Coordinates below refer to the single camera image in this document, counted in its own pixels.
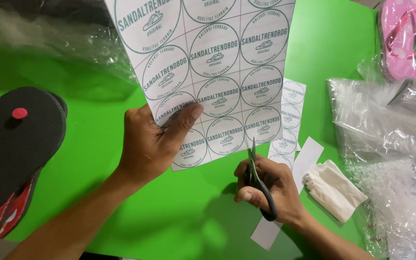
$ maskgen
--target scissors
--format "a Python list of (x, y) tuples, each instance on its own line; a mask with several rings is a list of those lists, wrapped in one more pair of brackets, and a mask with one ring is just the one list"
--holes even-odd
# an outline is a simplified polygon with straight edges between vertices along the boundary
[(269, 204), (269, 209), (271, 214), (266, 212), (265, 210), (261, 210), (263, 217), (267, 221), (274, 221), (277, 218), (277, 208), (275, 207), (274, 199), (269, 192), (269, 189), (263, 183), (262, 180), (259, 179), (258, 173), (256, 172), (255, 167), (255, 160), (256, 160), (256, 142), (255, 138), (253, 138), (253, 147), (248, 149), (248, 159), (250, 160), (250, 164), (243, 173), (243, 179), (245, 181), (245, 186), (252, 186), (263, 192), (264, 196), (266, 197), (267, 203)]

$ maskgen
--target white tissue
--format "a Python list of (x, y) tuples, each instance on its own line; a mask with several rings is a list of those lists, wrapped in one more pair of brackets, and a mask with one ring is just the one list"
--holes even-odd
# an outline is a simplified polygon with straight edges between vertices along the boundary
[(343, 223), (367, 199), (331, 160), (313, 166), (305, 179), (309, 194)]

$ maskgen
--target fingernail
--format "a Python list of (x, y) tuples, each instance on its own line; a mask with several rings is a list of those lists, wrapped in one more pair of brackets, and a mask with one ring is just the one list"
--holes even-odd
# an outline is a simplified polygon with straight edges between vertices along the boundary
[(250, 201), (252, 196), (253, 194), (251, 194), (251, 192), (245, 192), (241, 195), (241, 198), (245, 201)]
[(192, 116), (194, 118), (199, 118), (199, 116), (203, 113), (203, 106), (200, 105), (196, 105), (193, 109), (192, 109)]

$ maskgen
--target printed label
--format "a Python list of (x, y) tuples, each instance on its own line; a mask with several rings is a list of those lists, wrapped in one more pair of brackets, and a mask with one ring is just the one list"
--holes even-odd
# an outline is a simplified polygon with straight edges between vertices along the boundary
[(264, 106), (253, 110), (245, 121), (246, 136), (256, 143), (273, 140), (280, 131), (280, 113), (275, 108)]
[(217, 77), (234, 65), (239, 56), (239, 37), (227, 24), (203, 28), (190, 48), (190, 65), (203, 77)]
[(184, 8), (192, 20), (208, 24), (223, 18), (234, 3), (235, 0), (184, 0)]
[(235, 80), (228, 77), (214, 78), (201, 87), (197, 103), (201, 103), (206, 115), (222, 117), (235, 109), (240, 99), (240, 90)]
[(192, 103), (195, 103), (195, 98), (187, 92), (180, 91), (169, 95), (158, 106), (155, 123), (158, 126), (168, 127), (181, 110)]
[(304, 89), (295, 81), (283, 83), (282, 97), (290, 104), (299, 104), (304, 100)]
[(180, 0), (115, 0), (115, 24), (123, 43), (136, 53), (163, 46), (174, 32), (181, 14)]
[(288, 40), (288, 19), (276, 9), (257, 14), (246, 26), (240, 50), (246, 62), (263, 65), (277, 57)]
[(289, 155), (296, 149), (296, 137), (288, 130), (283, 130), (283, 138), (280, 141), (271, 142), (274, 150), (281, 155)]
[(290, 170), (293, 170), (290, 160), (283, 155), (273, 155), (269, 157), (269, 159), (273, 160), (276, 163), (285, 163), (286, 165), (288, 165), (288, 168), (290, 168)]
[(282, 127), (293, 129), (301, 122), (301, 114), (296, 106), (292, 104), (283, 104), (281, 107)]
[(155, 52), (144, 69), (142, 89), (150, 100), (164, 98), (184, 83), (189, 73), (186, 53), (175, 45), (166, 45)]
[(242, 123), (234, 117), (221, 117), (208, 127), (207, 141), (210, 150), (218, 155), (228, 155), (243, 144), (245, 132)]
[(251, 106), (268, 104), (279, 94), (282, 81), (282, 73), (274, 66), (255, 68), (243, 80), (242, 99)]
[(282, 0), (248, 0), (251, 5), (257, 8), (269, 8), (280, 3)]
[(195, 167), (203, 162), (207, 151), (205, 137), (199, 131), (190, 129), (173, 162), (183, 168)]

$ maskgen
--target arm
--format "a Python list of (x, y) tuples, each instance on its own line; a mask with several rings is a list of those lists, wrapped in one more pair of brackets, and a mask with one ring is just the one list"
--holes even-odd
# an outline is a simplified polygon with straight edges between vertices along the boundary
[[(292, 173), (287, 165), (275, 163), (260, 155), (256, 155), (256, 159), (255, 166), (258, 176), (268, 186), (277, 206), (278, 222), (296, 229), (326, 259), (375, 259), (368, 252), (328, 230), (309, 214), (301, 203)], [(234, 172), (234, 175), (239, 178), (234, 200), (237, 203), (245, 200), (256, 207), (269, 211), (264, 194), (253, 187), (244, 185), (243, 172), (247, 166), (248, 159), (240, 162)]]
[(38, 228), (4, 260), (77, 260), (118, 206), (170, 167), (202, 112), (199, 104), (187, 106), (164, 132), (148, 105), (126, 111), (122, 157), (113, 174), (95, 192)]

